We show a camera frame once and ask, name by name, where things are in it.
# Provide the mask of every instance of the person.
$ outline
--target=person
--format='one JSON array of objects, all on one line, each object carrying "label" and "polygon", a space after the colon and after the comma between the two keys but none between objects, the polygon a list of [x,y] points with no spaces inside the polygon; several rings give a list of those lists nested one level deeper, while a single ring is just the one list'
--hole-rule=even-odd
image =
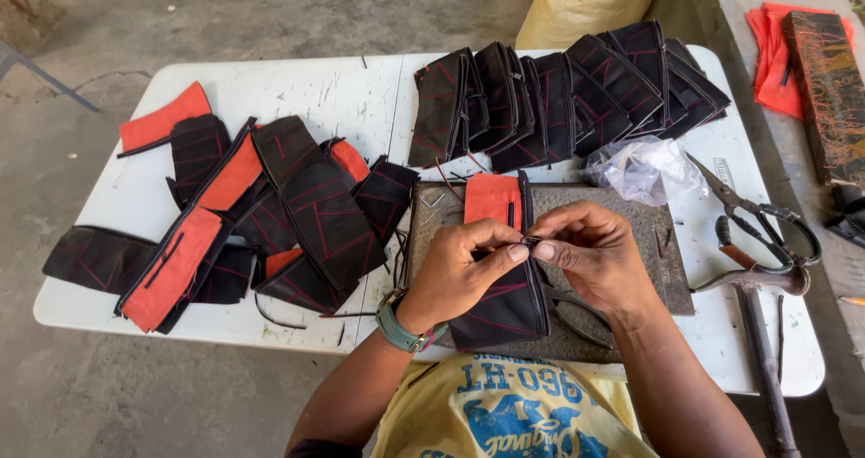
[{"label": "person", "polygon": [[[633,407],[624,384],[567,362],[457,353],[410,367],[412,354],[376,330],[313,393],[286,455],[361,456],[381,421],[373,456],[763,456],[658,298],[624,217],[578,201],[539,217],[527,235],[544,239],[537,259],[606,313]],[[460,316],[526,260],[521,238],[490,219],[439,229],[396,320],[420,335]],[[478,248],[494,251],[475,262]]]}]

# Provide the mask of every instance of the green watch strap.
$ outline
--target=green watch strap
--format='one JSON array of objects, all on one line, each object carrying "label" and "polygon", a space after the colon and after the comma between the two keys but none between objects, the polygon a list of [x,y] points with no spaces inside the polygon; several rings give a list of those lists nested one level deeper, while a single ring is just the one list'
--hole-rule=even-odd
[{"label": "green watch strap", "polygon": [[437,325],[437,327],[421,335],[406,330],[396,320],[396,315],[394,314],[394,303],[403,295],[405,295],[404,290],[386,298],[375,315],[375,322],[378,323],[378,327],[382,330],[384,338],[390,344],[405,352],[417,353],[425,350],[429,343],[441,337],[447,331],[448,324]]}]

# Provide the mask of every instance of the hammer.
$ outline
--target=hammer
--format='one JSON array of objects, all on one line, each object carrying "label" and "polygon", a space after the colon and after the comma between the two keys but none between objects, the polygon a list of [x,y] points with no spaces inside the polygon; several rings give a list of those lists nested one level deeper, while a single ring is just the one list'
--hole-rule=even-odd
[{"label": "hammer", "polygon": [[785,274],[764,274],[751,270],[731,270],[700,287],[691,289],[691,293],[708,291],[724,284],[732,284],[736,289],[739,309],[742,313],[742,323],[745,326],[745,337],[748,345],[748,357],[751,363],[751,376],[757,384],[757,390],[763,398],[763,408],[769,423],[769,453],[772,456],[784,458],[799,457],[796,442],[793,440],[793,430],[784,397],[781,395],[781,384],[778,381],[778,371],[772,357],[772,346],[769,345],[769,335],[765,332],[763,309],[760,307],[760,286],[774,286],[784,289],[794,296],[808,292],[810,275],[803,267],[795,266]]}]

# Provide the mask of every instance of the yellow t-shirt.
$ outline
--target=yellow t-shirt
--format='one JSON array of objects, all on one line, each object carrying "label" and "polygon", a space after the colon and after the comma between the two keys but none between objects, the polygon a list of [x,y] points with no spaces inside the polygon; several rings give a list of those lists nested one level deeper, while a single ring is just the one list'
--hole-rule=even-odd
[{"label": "yellow t-shirt", "polygon": [[458,353],[412,364],[387,407],[373,458],[656,456],[624,383],[568,362]]}]

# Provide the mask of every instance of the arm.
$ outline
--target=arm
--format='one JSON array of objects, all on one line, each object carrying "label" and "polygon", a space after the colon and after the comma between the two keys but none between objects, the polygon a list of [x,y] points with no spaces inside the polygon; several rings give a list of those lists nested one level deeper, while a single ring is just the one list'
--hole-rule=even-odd
[{"label": "arm", "polygon": [[577,294],[606,312],[634,408],[658,453],[763,456],[657,297],[624,217],[580,201],[550,210],[529,233],[552,237],[535,256],[562,268]]},{"label": "arm", "polygon": [[[427,261],[396,310],[396,319],[420,335],[441,321],[465,313],[493,282],[528,257],[516,242],[520,232],[490,219],[443,227],[432,240]],[[495,251],[476,263],[477,247]],[[286,453],[304,440],[362,448],[382,419],[412,354],[391,345],[379,330],[319,385],[306,404]]]}]

